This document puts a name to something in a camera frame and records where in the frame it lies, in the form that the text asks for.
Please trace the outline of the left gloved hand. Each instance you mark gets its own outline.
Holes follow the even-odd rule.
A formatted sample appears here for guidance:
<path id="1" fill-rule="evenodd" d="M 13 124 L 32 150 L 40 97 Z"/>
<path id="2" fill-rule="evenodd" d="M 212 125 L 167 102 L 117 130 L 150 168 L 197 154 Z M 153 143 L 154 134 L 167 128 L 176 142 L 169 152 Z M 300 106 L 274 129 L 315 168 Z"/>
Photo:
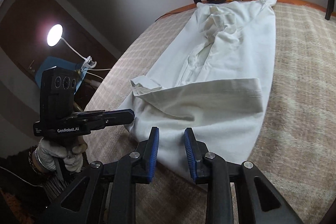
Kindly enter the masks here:
<path id="1" fill-rule="evenodd" d="M 36 168 L 41 172 L 55 171 L 55 159 L 64 162 L 66 170 L 79 173 L 83 166 L 83 153 L 88 145 L 82 136 L 79 136 L 69 148 L 42 138 L 33 152 L 32 160 Z"/>

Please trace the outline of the left forearm with bracelets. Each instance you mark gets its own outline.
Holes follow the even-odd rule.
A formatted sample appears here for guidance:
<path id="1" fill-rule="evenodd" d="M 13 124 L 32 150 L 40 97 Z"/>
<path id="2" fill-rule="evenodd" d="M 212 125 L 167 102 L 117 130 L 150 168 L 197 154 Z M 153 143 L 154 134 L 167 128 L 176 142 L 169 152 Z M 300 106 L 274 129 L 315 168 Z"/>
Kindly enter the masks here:
<path id="1" fill-rule="evenodd" d="M 33 163 L 36 148 L 32 146 L 6 159 L 1 158 L 1 188 L 23 202 L 47 205 L 50 198 L 45 186 L 55 177 L 55 173 L 37 169 Z"/>

